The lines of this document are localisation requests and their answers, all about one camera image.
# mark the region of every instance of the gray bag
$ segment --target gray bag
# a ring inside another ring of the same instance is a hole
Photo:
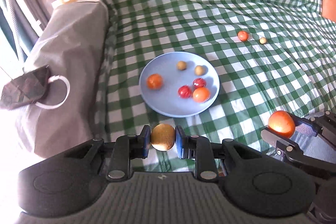
[[[51,75],[63,75],[69,80],[70,94],[57,109],[29,105],[13,111],[21,145],[28,151],[48,158],[93,137],[90,109],[95,102],[107,26],[107,8],[98,0],[66,4],[54,10],[24,71],[49,65]],[[43,103],[57,104],[65,94],[65,84],[56,81],[50,85]]]

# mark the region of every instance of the robotic hand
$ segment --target robotic hand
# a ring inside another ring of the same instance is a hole
[[[268,128],[263,139],[286,163],[232,139],[175,133],[193,173],[132,172],[130,160],[148,156],[149,126],[113,143],[93,139],[20,172],[17,223],[336,223],[335,164]]]

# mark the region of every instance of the textured gray surface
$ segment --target textured gray surface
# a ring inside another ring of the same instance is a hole
[[[323,116],[324,112],[313,113],[306,118]],[[295,132],[291,140],[296,142],[303,150],[304,155],[313,157],[319,160],[336,163],[336,151],[331,148],[322,138],[306,137],[298,132]]]
[[[110,183],[91,207],[58,219],[21,213],[17,224],[108,223],[228,223],[305,224],[305,215],[265,219],[229,203],[213,183],[199,182],[192,173],[137,173],[125,182]]]

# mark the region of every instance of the beige ball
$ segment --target beige ball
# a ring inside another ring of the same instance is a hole
[[[195,74],[198,76],[201,76],[205,73],[205,69],[203,66],[196,66],[195,68]]]
[[[266,39],[265,37],[262,37],[262,38],[259,40],[259,42],[260,42],[261,44],[265,44],[265,43],[267,42],[267,39]]]
[[[151,143],[156,150],[167,151],[174,146],[175,129],[169,124],[159,124],[153,128]]]
[[[187,63],[185,63],[184,61],[178,61],[176,67],[179,70],[185,70],[187,68]]]

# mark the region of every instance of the gingham fabric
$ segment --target gingham fabric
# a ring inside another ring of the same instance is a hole
[[[336,24],[320,16],[321,0],[104,0],[110,11],[97,93],[97,134],[114,141],[158,123],[183,126],[212,142],[234,138],[261,151],[260,131],[275,110],[299,117],[332,109],[336,96]],[[237,32],[250,33],[239,42]],[[268,43],[259,43],[266,37]],[[145,105],[139,75],[160,54],[192,52],[218,72],[214,104],[190,118],[169,118]],[[176,148],[151,148],[135,167],[192,170]]]

